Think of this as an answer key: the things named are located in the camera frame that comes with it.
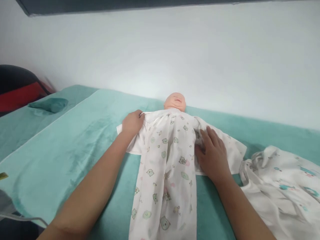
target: yellow tag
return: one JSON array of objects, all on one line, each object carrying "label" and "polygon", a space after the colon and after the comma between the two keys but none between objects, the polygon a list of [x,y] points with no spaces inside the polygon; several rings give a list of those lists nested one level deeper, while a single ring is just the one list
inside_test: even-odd
[{"label": "yellow tag", "polygon": [[6,173],[0,173],[0,180],[7,178],[8,175]]}]

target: forearm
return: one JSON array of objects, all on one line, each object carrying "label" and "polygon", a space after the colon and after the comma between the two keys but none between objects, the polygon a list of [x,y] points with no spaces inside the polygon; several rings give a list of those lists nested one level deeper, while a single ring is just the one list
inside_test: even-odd
[{"label": "forearm", "polygon": [[86,237],[109,200],[122,159],[133,136],[120,133],[77,186],[50,224],[51,228]]},{"label": "forearm", "polygon": [[216,187],[237,240],[275,240],[232,178]]}]

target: teal mat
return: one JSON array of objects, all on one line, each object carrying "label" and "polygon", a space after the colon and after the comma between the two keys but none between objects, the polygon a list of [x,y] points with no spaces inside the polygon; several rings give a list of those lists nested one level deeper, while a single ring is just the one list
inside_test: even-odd
[{"label": "teal mat", "polygon": [[[0,163],[9,177],[0,188],[25,216],[50,222],[63,202],[116,138],[116,126],[131,111],[156,111],[155,99],[98,90]],[[246,157],[269,145],[318,165],[320,133],[281,124],[188,107],[188,114],[238,139]],[[140,156],[126,154],[112,196],[91,233],[92,239],[127,239]],[[235,239],[213,184],[197,176],[197,239]]]},{"label": "teal mat", "polygon": [[55,114],[42,114],[40,110],[30,109],[25,106],[1,117],[0,162],[50,123],[97,90],[97,88],[74,85],[37,101],[40,102],[50,98],[67,99],[68,105],[61,112]]}]

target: white cloth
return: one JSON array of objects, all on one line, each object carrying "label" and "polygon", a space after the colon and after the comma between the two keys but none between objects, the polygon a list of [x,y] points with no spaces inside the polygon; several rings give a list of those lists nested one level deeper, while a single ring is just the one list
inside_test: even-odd
[{"label": "white cloth", "polygon": [[[243,160],[243,157],[246,153],[247,147],[243,145],[241,142],[237,141],[236,139],[230,137],[228,134],[223,133],[220,129],[206,123],[199,117],[190,116],[187,113],[181,112],[176,108],[169,108],[166,110],[160,110],[155,112],[145,112],[145,120],[143,126],[139,133],[133,138],[131,141],[127,152],[141,155],[143,153],[143,149],[145,149],[145,142],[146,139],[152,134],[150,131],[150,127],[153,127],[156,124],[156,119],[161,116],[166,116],[166,114],[172,113],[174,116],[182,116],[186,120],[186,126],[189,129],[193,129],[196,134],[196,144],[202,144],[202,137],[200,134],[200,129],[206,131],[206,127],[210,126],[210,128],[214,129],[219,138],[223,141],[226,150],[227,150],[227,160],[229,164],[229,168],[231,174],[239,173],[239,167]],[[118,134],[122,131],[122,124],[117,126]],[[195,158],[195,172],[197,175],[205,175],[204,172],[201,170],[200,165],[198,163],[197,158],[192,154],[192,157]]]},{"label": "white cloth", "polygon": [[[178,109],[145,113],[127,152],[141,155],[129,240],[196,239],[197,189],[194,144],[208,124]],[[212,127],[224,141],[232,173],[238,173],[246,147]],[[122,126],[117,127],[118,134]]]},{"label": "white cloth", "polygon": [[242,190],[277,239],[319,239],[320,167],[274,146],[243,161]]}]

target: doll face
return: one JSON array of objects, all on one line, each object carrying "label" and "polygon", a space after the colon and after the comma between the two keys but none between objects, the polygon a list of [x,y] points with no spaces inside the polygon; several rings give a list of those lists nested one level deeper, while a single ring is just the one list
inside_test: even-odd
[{"label": "doll face", "polygon": [[181,93],[172,93],[164,103],[164,109],[177,108],[181,112],[186,110],[186,100]]}]

